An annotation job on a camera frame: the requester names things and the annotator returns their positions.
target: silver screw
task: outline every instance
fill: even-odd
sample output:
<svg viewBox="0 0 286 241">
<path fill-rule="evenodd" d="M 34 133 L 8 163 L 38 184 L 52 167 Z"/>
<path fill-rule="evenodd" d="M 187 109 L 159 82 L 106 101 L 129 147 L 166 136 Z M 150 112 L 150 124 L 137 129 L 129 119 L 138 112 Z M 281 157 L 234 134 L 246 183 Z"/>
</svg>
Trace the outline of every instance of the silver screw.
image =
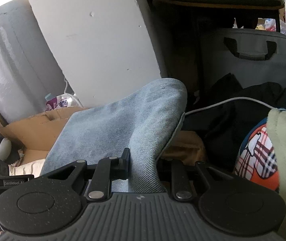
<svg viewBox="0 0 286 241">
<path fill-rule="evenodd" d="M 192 197 L 192 193 L 189 191 L 179 191 L 176 192 L 176 197 L 182 200 L 189 199 L 190 197 Z"/>
<path fill-rule="evenodd" d="M 102 198 L 104 196 L 104 192 L 95 190 L 95 191 L 89 192 L 88 196 L 91 199 L 99 199 L 99 198 Z"/>
</svg>

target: plastic wrap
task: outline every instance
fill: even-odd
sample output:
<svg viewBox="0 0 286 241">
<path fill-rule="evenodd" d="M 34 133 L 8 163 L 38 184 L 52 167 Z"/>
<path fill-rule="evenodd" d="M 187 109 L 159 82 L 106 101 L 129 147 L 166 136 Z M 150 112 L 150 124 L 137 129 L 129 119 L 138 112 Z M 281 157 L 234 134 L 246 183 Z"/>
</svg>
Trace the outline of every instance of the plastic wrap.
<svg viewBox="0 0 286 241">
<path fill-rule="evenodd" d="M 64 75 L 28 0 L 0 6 L 0 113 L 11 123 L 46 109 L 45 95 L 64 92 Z"/>
</svg>

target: gray ribbed surface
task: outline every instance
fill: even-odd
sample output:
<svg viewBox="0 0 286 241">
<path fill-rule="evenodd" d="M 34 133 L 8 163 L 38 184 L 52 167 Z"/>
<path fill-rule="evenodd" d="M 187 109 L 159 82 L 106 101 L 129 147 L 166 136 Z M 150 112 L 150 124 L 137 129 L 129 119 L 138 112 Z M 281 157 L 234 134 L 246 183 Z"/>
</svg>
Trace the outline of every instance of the gray ribbed surface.
<svg viewBox="0 0 286 241">
<path fill-rule="evenodd" d="M 90 204 L 80 219 L 62 232 L 44 237 L 5 233 L 0 241 L 282 241 L 275 233 L 261 237 L 230 237 L 205 224 L 191 204 L 166 193 L 114 193 L 104 203 Z"/>
</svg>

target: bag handle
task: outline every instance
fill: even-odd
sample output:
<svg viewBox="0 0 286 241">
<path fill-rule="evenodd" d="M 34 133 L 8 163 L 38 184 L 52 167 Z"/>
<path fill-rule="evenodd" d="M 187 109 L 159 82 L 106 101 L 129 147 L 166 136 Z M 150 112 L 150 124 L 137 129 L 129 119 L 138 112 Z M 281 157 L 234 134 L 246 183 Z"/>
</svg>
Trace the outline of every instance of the bag handle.
<svg viewBox="0 0 286 241">
<path fill-rule="evenodd" d="M 269 60 L 277 50 L 277 43 L 272 42 L 272 41 L 266 41 L 268 53 L 267 54 L 260 54 L 260 55 L 239 53 L 237 51 L 237 41 L 233 38 L 224 37 L 224 44 L 235 57 L 240 58 L 240 59 L 251 60 L 251 61 Z"/>
</svg>

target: plastic bag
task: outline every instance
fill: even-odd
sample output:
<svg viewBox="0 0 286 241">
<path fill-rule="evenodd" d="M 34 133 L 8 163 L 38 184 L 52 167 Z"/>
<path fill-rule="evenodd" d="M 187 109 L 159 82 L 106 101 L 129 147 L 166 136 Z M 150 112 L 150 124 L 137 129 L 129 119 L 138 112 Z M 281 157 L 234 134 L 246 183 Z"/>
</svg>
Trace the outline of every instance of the plastic bag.
<svg viewBox="0 0 286 241">
<path fill-rule="evenodd" d="M 280 21 L 281 25 L 281 33 L 286 35 L 286 23 L 283 21 Z M 276 32 L 277 28 L 275 25 L 275 19 L 266 19 L 265 20 L 265 30 L 270 32 Z"/>
</svg>

